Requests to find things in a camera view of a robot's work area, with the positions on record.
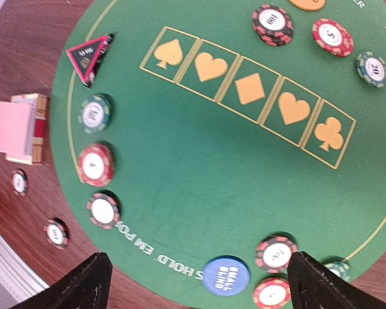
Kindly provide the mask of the brown chips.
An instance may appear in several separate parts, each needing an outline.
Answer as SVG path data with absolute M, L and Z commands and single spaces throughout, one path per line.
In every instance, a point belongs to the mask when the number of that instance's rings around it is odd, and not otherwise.
M 269 273 L 286 271 L 290 259 L 298 251 L 297 244 L 286 236 L 272 235 L 255 249 L 255 264 Z
M 278 6 L 262 5 L 253 11 L 252 26 L 267 45 L 278 47 L 293 40 L 294 26 L 289 13 Z
M 96 192 L 88 199 L 87 210 L 91 222 L 106 230 L 112 229 L 121 218 L 118 202 L 102 192 Z

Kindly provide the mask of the brown poker chip stack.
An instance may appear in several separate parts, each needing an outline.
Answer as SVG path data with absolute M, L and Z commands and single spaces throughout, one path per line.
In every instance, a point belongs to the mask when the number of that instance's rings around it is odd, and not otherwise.
M 48 219 L 44 225 L 46 239 L 54 247 L 64 250 L 68 247 L 70 237 L 67 225 L 60 218 Z

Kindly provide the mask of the black triangular dealer button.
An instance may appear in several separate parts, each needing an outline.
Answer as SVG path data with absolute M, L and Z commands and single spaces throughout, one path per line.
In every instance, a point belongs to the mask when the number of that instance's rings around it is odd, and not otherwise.
M 70 62 L 85 87 L 91 88 L 94 84 L 97 71 L 114 39 L 115 34 L 109 33 L 66 50 Z

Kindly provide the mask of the small red chip stack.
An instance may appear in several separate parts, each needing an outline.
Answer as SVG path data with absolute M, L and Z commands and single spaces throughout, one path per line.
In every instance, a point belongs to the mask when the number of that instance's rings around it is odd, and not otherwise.
M 337 57 L 347 57 L 354 51 L 353 36 L 338 22 L 321 18 L 313 23 L 315 42 L 325 51 Z

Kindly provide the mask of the red-backed playing card deck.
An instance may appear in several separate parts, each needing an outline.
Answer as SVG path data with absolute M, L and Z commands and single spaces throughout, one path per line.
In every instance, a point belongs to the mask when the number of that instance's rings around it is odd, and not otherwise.
M 0 153 L 23 156 L 32 107 L 27 102 L 0 101 Z

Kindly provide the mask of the orange big blind button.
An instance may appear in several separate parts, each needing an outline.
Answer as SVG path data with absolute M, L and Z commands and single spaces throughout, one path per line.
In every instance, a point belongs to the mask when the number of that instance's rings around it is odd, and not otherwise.
M 289 0 L 291 4 L 305 11 L 315 12 L 323 9 L 326 0 Z

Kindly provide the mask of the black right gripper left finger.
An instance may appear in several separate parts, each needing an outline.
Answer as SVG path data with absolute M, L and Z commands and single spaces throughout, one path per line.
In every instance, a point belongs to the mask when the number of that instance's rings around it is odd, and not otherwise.
M 14 308 L 106 308 L 113 266 L 107 254 L 94 253 L 54 285 Z

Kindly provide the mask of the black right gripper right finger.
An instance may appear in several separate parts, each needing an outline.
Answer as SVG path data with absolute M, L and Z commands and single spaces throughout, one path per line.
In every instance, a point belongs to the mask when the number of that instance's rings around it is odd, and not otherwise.
M 305 252 L 292 255 L 288 269 L 294 308 L 385 308 L 386 303 L 350 285 Z

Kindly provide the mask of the green chips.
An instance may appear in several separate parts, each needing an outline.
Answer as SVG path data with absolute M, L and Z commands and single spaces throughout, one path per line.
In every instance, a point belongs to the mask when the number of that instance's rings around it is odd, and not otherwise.
M 356 58 L 356 71 L 369 85 L 375 88 L 386 86 L 386 63 L 371 51 L 363 51 Z
M 324 266 L 332 273 L 342 278 L 344 281 L 349 281 L 351 276 L 351 268 L 347 263 L 344 263 L 342 261 L 334 261 L 326 263 Z
M 88 134 L 103 131 L 111 118 L 111 100 L 105 93 L 95 93 L 88 96 L 80 106 L 78 122 Z

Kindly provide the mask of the single brown chip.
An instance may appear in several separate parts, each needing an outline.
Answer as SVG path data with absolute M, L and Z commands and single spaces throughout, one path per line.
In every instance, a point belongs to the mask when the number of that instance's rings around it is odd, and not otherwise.
M 22 169 L 15 169 L 12 173 L 12 186 L 14 193 L 18 196 L 25 196 L 28 192 L 28 179 Z

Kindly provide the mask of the blue small blind button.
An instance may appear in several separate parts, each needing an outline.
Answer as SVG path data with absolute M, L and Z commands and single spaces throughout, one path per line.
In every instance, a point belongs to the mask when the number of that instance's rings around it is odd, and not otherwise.
M 233 256 L 210 260 L 203 269 L 203 285 L 212 294 L 235 296 L 250 284 L 250 271 L 244 261 Z

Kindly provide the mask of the red chips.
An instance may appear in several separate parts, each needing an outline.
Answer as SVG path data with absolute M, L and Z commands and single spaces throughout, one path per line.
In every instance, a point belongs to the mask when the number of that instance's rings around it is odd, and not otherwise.
M 290 284 L 278 277 L 261 281 L 253 291 L 253 302 L 258 308 L 282 308 L 290 299 Z
M 79 156 L 78 165 L 84 183 L 94 187 L 109 185 L 115 175 L 113 155 L 100 143 L 87 146 Z

